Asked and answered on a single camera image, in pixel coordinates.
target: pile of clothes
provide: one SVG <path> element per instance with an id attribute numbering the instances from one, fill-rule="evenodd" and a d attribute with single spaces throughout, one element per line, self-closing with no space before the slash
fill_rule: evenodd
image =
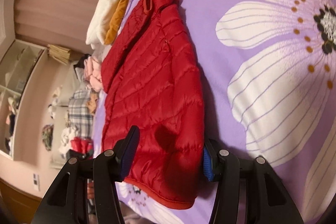
<path id="1" fill-rule="evenodd" d="M 99 0 L 88 27 L 86 44 L 93 49 L 97 44 L 114 42 L 124 18 L 129 0 Z"/>
<path id="2" fill-rule="evenodd" d="M 61 142 L 58 149 L 61 157 L 66 158 L 67 152 L 72 149 L 79 153 L 86 153 L 93 149 L 91 140 L 93 130 L 93 118 L 97 109 L 98 94 L 102 89 L 100 62 L 96 57 L 85 54 L 77 62 L 70 65 L 71 77 L 66 80 L 70 82 L 72 92 L 64 100 L 64 86 L 58 87 L 52 95 L 52 102 L 48 111 L 52 119 L 55 119 L 56 110 L 59 107 L 66 107 L 64 115 L 65 128 L 61 133 Z M 48 151 L 51 150 L 53 136 L 53 125 L 46 125 L 42 131 L 42 141 Z"/>

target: white flower print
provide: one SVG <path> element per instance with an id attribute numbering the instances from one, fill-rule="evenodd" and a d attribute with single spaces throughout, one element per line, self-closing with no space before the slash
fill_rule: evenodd
<path id="1" fill-rule="evenodd" d="M 216 25 L 225 46 L 280 41 L 244 62 L 227 89 L 232 114 L 246 131 L 246 149 L 273 167 L 303 149 L 335 88 L 335 7 L 336 0 L 243 1 Z M 335 193 L 335 151 L 336 119 L 307 176 L 305 221 L 323 213 Z"/>
<path id="2" fill-rule="evenodd" d="M 150 198 L 138 187 L 126 182 L 116 183 L 123 198 L 129 197 L 128 206 L 138 215 L 156 224 L 183 224 L 168 208 Z"/>

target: wooden floor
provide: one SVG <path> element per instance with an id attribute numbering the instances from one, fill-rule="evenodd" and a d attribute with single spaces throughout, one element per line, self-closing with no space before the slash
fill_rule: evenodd
<path id="1" fill-rule="evenodd" d="M 1 179 L 0 193 L 4 204 L 18 223 L 31 223 L 41 198 L 25 193 Z"/>

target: white shelf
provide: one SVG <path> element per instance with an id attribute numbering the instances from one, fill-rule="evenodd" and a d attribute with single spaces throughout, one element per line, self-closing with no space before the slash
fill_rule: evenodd
<path id="1" fill-rule="evenodd" d="M 48 53 L 45 47 L 16 40 L 8 49 L 0 62 L 0 156 L 12 160 L 20 160 L 24 122 L 29 119 L 32 94 L 39 82 Z M 9 138 L 9 125 L 6 118 L 9 115 L 8 97 L 16 97 L 19 101 L 16 111 L 11 155 L 5 146 L 5 138 Z"/>
<path id="2" fill-rule="evenodd" d="M 38 85 L 39 77 L 43 68 L 45 67 L 46 62 L 48 61 L 48 51 L 45 49 L 38 59 L 33 71 L 30 74 L 29 80 L 26 84 L 26 87 L 21 96 L 19 109 L 16 115 L 16 122 L 14 127 L 14 135 L 13 135 L 13 152 L 12 158 L 13 160 L 21 160 L 21 150 L 24 146 L 24 132 L 25 132 L 25 122 L 29 119 L 30 115 L 34 115 L 31 113 L 30 108 L 33 103 L 32 95 L 35 93 L 36 85 Z"/>

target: curtain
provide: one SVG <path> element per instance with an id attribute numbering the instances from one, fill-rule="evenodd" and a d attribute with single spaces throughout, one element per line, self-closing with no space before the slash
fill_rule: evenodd
<path id="1" fill-rule="evenodd" d="M 16 38 L 91 53 L 86 32 L 98 0 L 15 0 Z"/>

